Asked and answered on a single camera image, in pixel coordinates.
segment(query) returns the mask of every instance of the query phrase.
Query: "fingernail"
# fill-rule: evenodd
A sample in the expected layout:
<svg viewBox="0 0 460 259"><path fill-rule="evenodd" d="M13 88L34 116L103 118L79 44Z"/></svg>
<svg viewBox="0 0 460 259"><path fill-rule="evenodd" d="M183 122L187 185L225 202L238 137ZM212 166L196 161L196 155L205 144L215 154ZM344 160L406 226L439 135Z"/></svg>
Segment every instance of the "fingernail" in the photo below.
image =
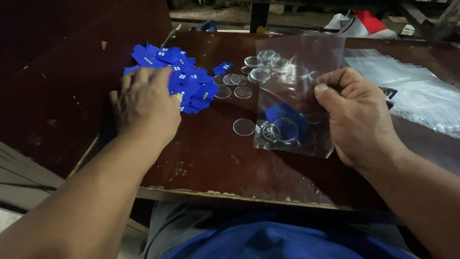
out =
<svg viewBox="0 0 460 259"><path fill-rule="evenodd" d="M326 91L329 88L328 85L325 83L320 83L315 86L315 94L321 95L324 91Z"/></svg>
<svg viewBox="0 0 460 259"><path fill-rule="evenodd" d="M179 102L182 102L182 94L176 94L177 99L179 99Z"/></svg>

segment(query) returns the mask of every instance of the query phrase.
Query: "forearm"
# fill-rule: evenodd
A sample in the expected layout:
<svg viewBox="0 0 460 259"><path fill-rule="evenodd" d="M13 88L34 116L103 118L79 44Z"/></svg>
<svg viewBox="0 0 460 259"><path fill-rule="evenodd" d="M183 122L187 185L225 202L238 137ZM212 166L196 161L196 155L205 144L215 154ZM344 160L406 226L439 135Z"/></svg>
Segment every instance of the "forearm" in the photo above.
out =
<svg viewBox="0 0 460 259"><path fill-rule="evenodd" d="M0 235L0 257L115 258L139 184L160 153L160 144L146 144L114 139Z"/></svg>
<svg viewBox="0 0 460 259"><path fill-rule="evenodd" d="M358 170L436 258L460 254L460 177L406 150Z"/></svg>

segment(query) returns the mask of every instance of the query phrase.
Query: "person's left hand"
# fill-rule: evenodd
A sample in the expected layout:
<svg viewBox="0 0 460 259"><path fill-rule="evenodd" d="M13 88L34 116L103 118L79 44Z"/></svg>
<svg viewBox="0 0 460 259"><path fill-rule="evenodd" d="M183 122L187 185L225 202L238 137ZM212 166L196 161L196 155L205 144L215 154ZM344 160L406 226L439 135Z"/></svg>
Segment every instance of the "person's left hand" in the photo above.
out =
<svg viewBox="0 0 460 259"><path fill-rule="evenodd" d="M182 95L169 95L170 73L170 67L141 67L123 76L121 92L109 94L119 135L142 141L160 140L162 149L173 140L181 121Z"/></svg>

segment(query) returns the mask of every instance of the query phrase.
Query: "blue shirt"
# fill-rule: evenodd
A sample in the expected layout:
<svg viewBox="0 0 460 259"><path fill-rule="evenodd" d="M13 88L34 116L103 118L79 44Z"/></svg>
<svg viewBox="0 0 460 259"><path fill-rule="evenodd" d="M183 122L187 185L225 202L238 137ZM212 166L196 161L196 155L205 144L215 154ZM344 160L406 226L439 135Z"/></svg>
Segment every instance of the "blue shirt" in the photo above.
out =
<svg viewBox="0 0 460 259"><path fill-rule="evenodd" d="M325 233L268 221L208 230L173 248L163 258L413 259L369 236Z"/></svg>

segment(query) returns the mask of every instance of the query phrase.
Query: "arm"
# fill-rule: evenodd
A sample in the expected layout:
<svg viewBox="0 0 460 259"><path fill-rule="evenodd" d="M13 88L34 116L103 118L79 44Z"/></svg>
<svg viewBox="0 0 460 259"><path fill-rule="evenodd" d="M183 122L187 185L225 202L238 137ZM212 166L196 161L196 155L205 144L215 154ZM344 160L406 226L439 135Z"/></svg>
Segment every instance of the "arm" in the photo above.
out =
<svg viewBox="0 0 460 259"><path fill-rule="evenodd" d="M342 162L369 181L435 258L457 258L460 177L404 146L383 92L355 70L327 73L314 85Z"/></svg>
<svg viewBox="0 0 460 259"><path fill-rule="evenodd" d="M119 135L0 234L0 258L117 257L140 182L180 123L181 96L169 96L169 73L141 68L123 77L120 98L110 95Z"/></svg>

